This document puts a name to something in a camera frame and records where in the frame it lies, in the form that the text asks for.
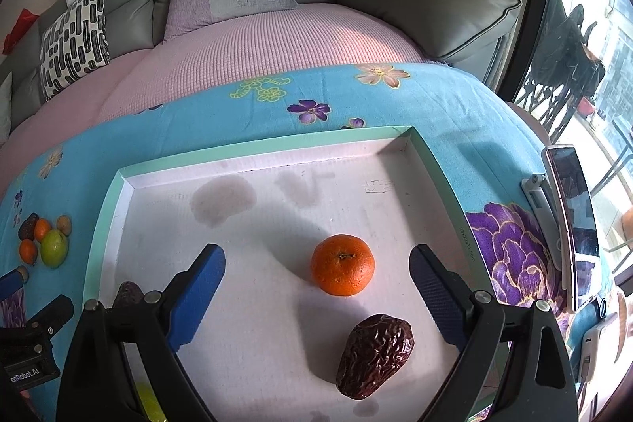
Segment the orange mandarin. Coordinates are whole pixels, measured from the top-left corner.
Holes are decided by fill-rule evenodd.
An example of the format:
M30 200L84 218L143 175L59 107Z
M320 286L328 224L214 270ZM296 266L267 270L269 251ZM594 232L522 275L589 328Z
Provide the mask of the orange mandarin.
M315 285L324 292L335 297L352 297L373 279L375 259L362 239L333 235L316 246L310 271Z
M38 258L38 248L30 239L21 240L18 254L26 265L33 266Z
M39 243L42 243L47 233L49 233L51 229L53 229L53 227L51 227L50 222L48 222L46 218L39 218L36 221L33 230L34 239Z

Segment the dark red date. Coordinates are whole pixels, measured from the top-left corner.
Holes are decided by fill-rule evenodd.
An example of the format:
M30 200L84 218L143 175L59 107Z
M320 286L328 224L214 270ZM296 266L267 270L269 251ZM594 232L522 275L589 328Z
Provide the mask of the dark red date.
M144 299L143 290L134 282L123 282L119 285L113 308L132 306Z
M21 227L19 227L18 229L19 240L34 240L35 226L39 219L39 215L37 215L36 213L31 213L28 218L26 218L24 222L21 223Z
M359 322L339 361L338 391L354 401L373 395L407 363L414 344L412 327L406 320L375 314Z

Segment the large green jujube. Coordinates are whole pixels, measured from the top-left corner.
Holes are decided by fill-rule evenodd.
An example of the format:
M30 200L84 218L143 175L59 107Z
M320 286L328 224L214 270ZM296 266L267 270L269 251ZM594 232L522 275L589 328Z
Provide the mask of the large green jujube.
M154 390L151 389L149 384L138 382L136 383L136 390L145 409L147 418L151 422L166 422L167 418L155 397Z

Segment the brown kiwi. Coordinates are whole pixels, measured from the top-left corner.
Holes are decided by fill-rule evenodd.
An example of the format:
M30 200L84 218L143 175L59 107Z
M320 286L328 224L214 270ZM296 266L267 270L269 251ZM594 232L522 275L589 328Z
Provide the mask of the brown kiwi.
M68 237L72 233L72 229L73 229L72 221L69 215L60 215L57 218L56 227L66 237Z

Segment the dark red date front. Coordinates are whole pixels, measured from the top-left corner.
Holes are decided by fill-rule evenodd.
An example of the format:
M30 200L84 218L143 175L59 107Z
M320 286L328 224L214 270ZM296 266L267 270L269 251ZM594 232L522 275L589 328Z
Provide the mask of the dark red date front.
M119 285L113 308L132 306L144 299L143 290L134 282L123 282Z

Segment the white power bank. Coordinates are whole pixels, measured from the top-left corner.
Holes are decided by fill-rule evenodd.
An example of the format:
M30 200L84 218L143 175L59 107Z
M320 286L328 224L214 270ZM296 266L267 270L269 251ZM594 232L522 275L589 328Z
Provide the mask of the white power bank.
M618 348L619 316L610 314L583 337L578 380L591 382L608 371L616 361Z

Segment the teal white cardboard tray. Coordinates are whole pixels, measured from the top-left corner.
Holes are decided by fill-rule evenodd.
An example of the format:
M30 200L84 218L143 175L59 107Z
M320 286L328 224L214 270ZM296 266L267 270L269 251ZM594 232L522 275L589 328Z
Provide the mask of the teal white cardboard tray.
M220 421L415 421L457 358L409 272L426 244L473 289L490 281L466 215L412 127L273 138L125 167L104 198L84 296L110 305L119 285L160 290L214 243L226 272L178 357ZM315 285L317 245L362 239L373 279L352 297ZM371 397L335 387L345 340L363 319L408 321L407 364Z

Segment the smartphone on stand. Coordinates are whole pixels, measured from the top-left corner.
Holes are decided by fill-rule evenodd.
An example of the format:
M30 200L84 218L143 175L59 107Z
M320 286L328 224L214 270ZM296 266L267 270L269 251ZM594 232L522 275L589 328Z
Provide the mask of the smartphone on stand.
M598 298L602 260L597 222L586 177L576 149L547 146L545 171L520 182L545 237L553 266L561 273L567 311L577 313Z

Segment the light grey pillow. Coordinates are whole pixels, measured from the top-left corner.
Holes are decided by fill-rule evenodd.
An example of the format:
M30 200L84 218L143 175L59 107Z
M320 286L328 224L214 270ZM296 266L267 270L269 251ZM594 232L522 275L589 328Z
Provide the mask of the light grey pillow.
M9 139L11 133L11 100L13 73L9 72L0 86L0 146Z

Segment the blue floral tablecloth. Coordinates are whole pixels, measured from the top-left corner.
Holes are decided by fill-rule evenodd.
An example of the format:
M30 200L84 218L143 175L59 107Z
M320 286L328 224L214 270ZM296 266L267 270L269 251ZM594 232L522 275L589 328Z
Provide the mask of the blue floral tablecloth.
M1 262L17 260L17 230L30 213L69 214L70 260L36 270L24 292L1 307L7 325L24 321L63 293L79 300L98 214L116 172L148 159L275 137L363 127L412 126L466 212L472 253L484 262L502 301L545 299L563 306L560 276L519 182L542 167L542 141L523 117L469 74L445 65L396 63L397 86L371 82L365 65L250 78L173 102L150 97L131 112L82 129L80 111L102 79L44 106L14 134L1 159Z

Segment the black white patterned pillow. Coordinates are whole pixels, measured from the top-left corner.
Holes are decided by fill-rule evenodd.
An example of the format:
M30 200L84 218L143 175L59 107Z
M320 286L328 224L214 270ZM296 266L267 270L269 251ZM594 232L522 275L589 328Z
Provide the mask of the black white patterned pillow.
M109 63L105 0L76 0L42 35L40 82L45 100Z

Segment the red bag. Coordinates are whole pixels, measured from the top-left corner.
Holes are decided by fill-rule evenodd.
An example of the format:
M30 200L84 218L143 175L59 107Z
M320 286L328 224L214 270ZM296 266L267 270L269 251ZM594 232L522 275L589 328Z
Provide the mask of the red bag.
M39 19L39 15L30 12L28 9L22 9L11 31L6 35L3 41L2 55L9 56L15 46Z

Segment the pink sofa cover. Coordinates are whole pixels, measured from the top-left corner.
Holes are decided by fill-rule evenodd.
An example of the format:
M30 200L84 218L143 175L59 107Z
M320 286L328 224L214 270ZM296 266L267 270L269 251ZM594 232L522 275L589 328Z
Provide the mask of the pink sofa cover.
M404 32L338 4L222 21L115 58L44 103L2 146L1 186L91 126L199 91L321 66L426 59Z

